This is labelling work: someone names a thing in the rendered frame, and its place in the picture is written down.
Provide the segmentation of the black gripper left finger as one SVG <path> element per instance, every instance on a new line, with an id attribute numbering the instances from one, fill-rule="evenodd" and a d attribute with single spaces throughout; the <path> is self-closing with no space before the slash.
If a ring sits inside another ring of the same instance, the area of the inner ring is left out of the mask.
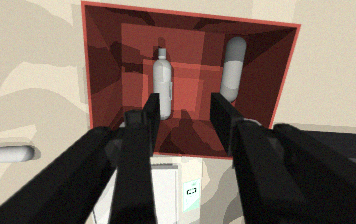
<path id="1" fill-rule="evenodd" d="M 116 168 L 107 224 L 158 224 L 150 157 L 159 93 L 123 115 L 117 130 L 89 130 L 1 204 L 0 224 L 85 224 Z"/>

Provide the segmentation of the red open box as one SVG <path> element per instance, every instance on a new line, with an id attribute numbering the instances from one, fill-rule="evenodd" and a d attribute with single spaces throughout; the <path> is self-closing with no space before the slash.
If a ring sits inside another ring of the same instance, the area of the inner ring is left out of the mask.
<path id="1" fill-rule="evenodd" d="M 245 117 L 272 128 L 301 24 L 81 0 L 90 130 L 115 131 L 124 112 L 153 93 L 153 64 L 166 49 L 171 115 L 160 120 L 156 155 L 233 160 L 210 121 L 226 46 L 246 41 L 237 98 Z"/>

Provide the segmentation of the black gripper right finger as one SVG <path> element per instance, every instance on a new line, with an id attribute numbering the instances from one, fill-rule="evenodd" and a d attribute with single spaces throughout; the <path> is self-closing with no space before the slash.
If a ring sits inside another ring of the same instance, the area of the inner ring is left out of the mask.
<path id="1" fill-rule="evenodd" d="M 210 121 L 233 156 L 245 224 L 356 224 L 355 162 L 292 125 L 245 119 L 219 92 Z"/>

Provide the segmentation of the grey gas cylinder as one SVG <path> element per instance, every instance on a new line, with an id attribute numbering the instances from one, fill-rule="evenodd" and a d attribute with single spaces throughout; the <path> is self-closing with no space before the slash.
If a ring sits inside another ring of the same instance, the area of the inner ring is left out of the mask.
<path id="1" fill-rule="evenodd" d="M 0 147 L 0 163 L 26 162 L 34 155 L 29 146 Z"/>
<path id="2" fill-rule="evenodd" d="M 160 118 L 166 120 L 171 115 L 172 67 L 165 48 L 158 48 L 158 58 L 153 64 L 153 93 L 160 95 Z"/>
<path id="3" fill-rule="evenodd" d="M 231 38 L 226 46 L 220 94 L 230 103 L 238 96 L 246 47 L 242 37 Z"/>

